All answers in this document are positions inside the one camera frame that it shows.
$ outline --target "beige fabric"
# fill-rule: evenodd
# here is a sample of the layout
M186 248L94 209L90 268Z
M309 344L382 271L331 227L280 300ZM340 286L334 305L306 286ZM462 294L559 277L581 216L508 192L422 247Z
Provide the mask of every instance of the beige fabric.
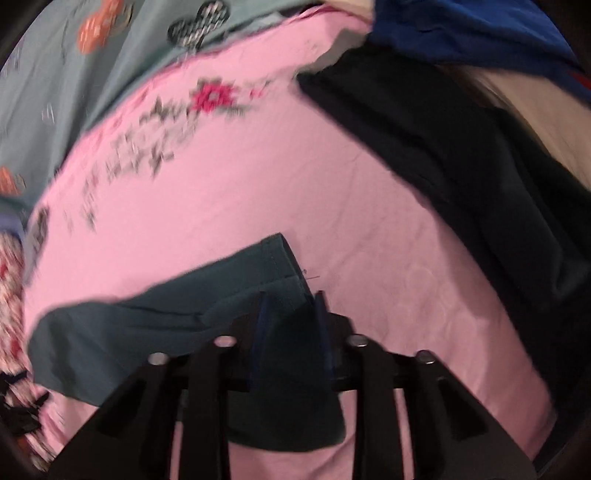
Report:
M519 117L546 150L591 190L591 109L543 77L462 67L494 105Z
M330 48L316 59L313 63L304 65L298 73L318 73L326 67L330 67L339 61L343 54L352 48L363 45L365 34L344 28L336 36Z
M365 20L374 20L374 0L326 0L326 3Z

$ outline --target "metal screw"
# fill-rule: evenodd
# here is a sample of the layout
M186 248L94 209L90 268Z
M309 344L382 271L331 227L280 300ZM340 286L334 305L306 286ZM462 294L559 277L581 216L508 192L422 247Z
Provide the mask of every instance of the metal screw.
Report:
M151 365L166 365L168 363L168 355L166 353L152 353L148 357L148 362Z
M215 343L216 346L220 348L230 348L236 345L236 339L230 335L222 335L220 337L217 337L213 341L213 343Z
M431 365L435 363L435 356L429 350L417 352L417 360L422 364Z
M356 348L361 348L364 346L367 346L369 343L368 338L365 335L351 335L349 338L347 338L347 343L350 346L356 347Z

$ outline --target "dark green cloth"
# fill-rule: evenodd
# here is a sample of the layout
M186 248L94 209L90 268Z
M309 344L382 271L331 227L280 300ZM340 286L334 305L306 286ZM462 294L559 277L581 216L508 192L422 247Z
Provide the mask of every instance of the dark green cloth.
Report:
M193 352L248 313L260 291L270 312L262 365L250 393L230 394L229 438L294 452L342 441L311 295L281 235L133 299L53 310L28 345L35 381L98 406L149 354Z

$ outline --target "black cloth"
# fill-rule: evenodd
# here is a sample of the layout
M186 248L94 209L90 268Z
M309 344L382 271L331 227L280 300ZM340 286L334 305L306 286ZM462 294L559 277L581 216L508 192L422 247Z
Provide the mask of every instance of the black cloth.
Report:
M298 81L429 197L496 289L560 412L591 360L591 194L509 113L387 47L366 43Z

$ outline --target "red flower print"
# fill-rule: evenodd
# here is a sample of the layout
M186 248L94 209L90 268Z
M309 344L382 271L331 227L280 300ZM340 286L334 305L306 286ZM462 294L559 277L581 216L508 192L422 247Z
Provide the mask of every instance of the red flower print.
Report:
M236 102L232 97L235 90L236 88L231 85L206 83L201 87L201 90L193 94L189 109L195 112L210 113L216 108L231 107Z
M21 356L21 351L21 343L17 338L12 338L10 340L10 354L15 360L18 360L18 358Z

